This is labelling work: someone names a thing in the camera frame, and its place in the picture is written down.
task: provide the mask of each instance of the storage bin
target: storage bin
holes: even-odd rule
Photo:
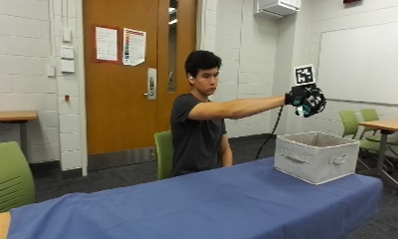
[[[321,184],[356,172],[360,141],[325,132],[280,135],[275,167],[309,183]]]

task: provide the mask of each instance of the light switch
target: light switch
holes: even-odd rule
[[[77,72],[77,62],[74,60],[62,60],[62,72],[63,73]]]
[[[73,31],[70,28],[63,29],[63,41],[71,42],[73,41]]]
[[[57,67],[49,66],[49,77],[57,77]]]
[[[73,47],[62,47],[62,58],[75,59],[75,49]]]

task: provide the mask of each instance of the classroom chair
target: classroom chair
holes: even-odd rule
[[[0,212],[35,202],[35,184],[23,151],[15,141],[0,143]]]
[[[344,123],[344,134],[342,136],[350,136],[353,139],[357,137],[358,129],[360,129],[360,121],[358,116],[354,111],[344,110],[340,111],[340,115]],[[368,139],[357,139],[360,141],[360,151],[365,152],[366,155],[370,155],[376,161],[378,160],[377,156],[381,148],[381,143],[378,141],[370,141]],[[358,162],[369,169],[370,167],[358,157]],[[394,164],[386,159],[385,162],[390,164],[392,168],[394,168]]]
[[[374,109],[364,109],[361,110],[362,117],[365,121],[374,121],[380,120],[380,115]],[[373,131],[373,135],[368,135],[366,139],[370,141],[381,141],[381,135],[376,135],[378,128],[368,126],[360,136],[360,139],[364,138],[366,132]],[[398,146],[398,138],[396,137],[388,137],[388,144],[390,145],[389,150],[396,154],[398,158],[398,152],[392,148],[392,146]]]
[[[171,131],[155,134],[159,162],[159,180],[172,177],[174,173],[174,135]]]

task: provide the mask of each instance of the blue tablecloth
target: blue tablecloth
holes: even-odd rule
[[[378,178],[312,185],[263,159],[12,210],[9,238],[334,239],[378,213]]]

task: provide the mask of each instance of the door handle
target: door handle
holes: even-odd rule
[[[148,98],[148,100],[156,100],[158,99],[158,69],[148,68],[148,78],[147,78],[147,88],[148,92],[144,93],[144,96]]]

